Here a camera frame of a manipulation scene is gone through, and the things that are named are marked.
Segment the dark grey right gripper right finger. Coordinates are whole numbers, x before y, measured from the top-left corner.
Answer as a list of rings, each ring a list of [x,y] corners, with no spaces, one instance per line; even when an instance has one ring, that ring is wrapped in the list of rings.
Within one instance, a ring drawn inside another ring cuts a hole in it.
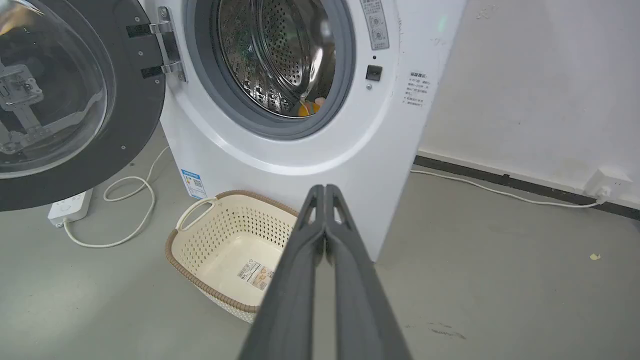
[[[334,268],[337,360],[413,360],[342,191],[325,187],[327,259]]]

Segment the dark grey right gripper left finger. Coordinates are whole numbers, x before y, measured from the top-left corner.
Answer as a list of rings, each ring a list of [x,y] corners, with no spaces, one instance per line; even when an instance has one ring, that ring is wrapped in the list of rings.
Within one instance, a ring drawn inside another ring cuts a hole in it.
[[[323,258],[325,187],[309,189],[238,360],[313,360],[316,269]]]

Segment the white front-load washing machine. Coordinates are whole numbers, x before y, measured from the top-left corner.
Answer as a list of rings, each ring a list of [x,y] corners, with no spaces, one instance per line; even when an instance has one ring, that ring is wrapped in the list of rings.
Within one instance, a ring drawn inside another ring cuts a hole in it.
[[[165,6],[183,79],[160,122],[194,198],[252,191],[300,210],[341,190],[373,262],[469,0],[140,0]],[[326,98],[298,116],[301,100]]]

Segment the round black washing machine door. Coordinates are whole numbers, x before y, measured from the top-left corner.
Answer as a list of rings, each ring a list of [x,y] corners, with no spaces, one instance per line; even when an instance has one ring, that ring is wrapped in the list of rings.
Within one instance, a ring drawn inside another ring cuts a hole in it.
[[[0,0],[0,212],[100,185],[147,145],[185,73],[169,7]]]

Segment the cream perforated laundry basket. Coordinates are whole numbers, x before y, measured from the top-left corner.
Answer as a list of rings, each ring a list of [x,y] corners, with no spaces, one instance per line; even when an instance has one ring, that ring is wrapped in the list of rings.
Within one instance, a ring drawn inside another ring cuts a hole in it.
[[[200,199],[167,237],[166,259],[213,303],[251,324],[297,217],[297,210],[246,190]]]

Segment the orange garment inside drum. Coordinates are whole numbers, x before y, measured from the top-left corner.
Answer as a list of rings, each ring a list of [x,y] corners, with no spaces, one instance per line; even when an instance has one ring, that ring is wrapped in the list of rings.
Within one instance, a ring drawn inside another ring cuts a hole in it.
[[[313,116],[320,111],[322,105],[325,104],[326,98],[324,96],[319,96],[313,101],[302,99],[299,101],[299,107],[297,110],[298,117],[309,117]]]

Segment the white power strip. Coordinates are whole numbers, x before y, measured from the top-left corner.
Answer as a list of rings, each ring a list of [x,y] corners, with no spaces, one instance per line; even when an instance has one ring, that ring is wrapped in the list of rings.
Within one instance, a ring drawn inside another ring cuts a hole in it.
[[[56,228],[64,227],[64,222],[73,223],[84,219],[88,212],[93,188],[54,202],[50,206],[47,218]]]

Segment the white wall socket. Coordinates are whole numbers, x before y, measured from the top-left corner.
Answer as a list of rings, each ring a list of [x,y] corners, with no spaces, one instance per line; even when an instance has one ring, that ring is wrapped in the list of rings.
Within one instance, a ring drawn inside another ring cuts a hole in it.
[[[633,180],[624,171],[601,166],[583,186],[583,194],[595,199],[597,204],[604,204],[618,199],[632,184]]]

